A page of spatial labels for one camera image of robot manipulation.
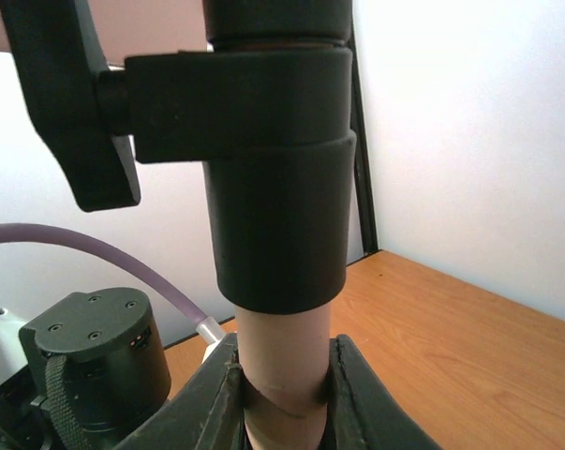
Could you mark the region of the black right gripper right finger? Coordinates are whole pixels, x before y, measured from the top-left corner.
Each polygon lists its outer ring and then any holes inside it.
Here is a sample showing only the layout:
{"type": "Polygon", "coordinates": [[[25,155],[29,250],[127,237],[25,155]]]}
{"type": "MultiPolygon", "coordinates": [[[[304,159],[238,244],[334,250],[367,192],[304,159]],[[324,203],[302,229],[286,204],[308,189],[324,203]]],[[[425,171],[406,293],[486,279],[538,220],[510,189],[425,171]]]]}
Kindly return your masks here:
{"type": "Polygon", "coordinates": [[[438,449],[347,335],[330,340],[328,449],[438,449]]]}

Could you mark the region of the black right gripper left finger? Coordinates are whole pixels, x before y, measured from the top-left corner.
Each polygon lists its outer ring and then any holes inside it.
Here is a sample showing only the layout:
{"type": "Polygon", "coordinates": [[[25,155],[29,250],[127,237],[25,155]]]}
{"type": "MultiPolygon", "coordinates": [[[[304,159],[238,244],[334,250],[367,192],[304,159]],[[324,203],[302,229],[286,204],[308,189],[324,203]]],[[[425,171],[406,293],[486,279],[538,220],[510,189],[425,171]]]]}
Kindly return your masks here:
{"type": "Polygon", "coordinates": [[[243,372],[235,337],[224,338],[163,408],[121,450],[241,449],[243,372]]]}

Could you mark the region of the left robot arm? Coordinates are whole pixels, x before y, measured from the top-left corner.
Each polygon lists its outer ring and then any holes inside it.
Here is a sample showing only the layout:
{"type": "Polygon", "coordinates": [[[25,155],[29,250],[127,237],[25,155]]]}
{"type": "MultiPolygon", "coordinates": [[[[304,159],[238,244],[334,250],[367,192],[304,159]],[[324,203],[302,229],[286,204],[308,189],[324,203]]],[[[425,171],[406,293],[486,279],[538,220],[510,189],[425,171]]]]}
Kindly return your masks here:
{"type": "Polygon", "coordinates": [[[68,295],[18,330],[0,384],[0,449],[113,449],[166,403],[171,376],[148,296],[68,295]]]}

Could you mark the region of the pink music stand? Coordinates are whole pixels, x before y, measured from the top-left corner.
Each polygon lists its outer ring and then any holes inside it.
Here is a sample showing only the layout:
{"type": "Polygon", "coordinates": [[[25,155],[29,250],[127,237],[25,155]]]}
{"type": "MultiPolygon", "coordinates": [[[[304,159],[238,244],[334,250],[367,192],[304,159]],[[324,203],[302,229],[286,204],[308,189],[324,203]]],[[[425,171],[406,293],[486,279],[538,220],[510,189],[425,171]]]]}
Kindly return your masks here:
{"type": "Polygon", "coordinates": [[[199,161],[257,449],[315,449],[346,279],[356,138],[348,1],[206,1],[210,52],[108,68],[84,1],[2,1],[29,117],[86,212],[136,205],[137,163],[199,161]]]}

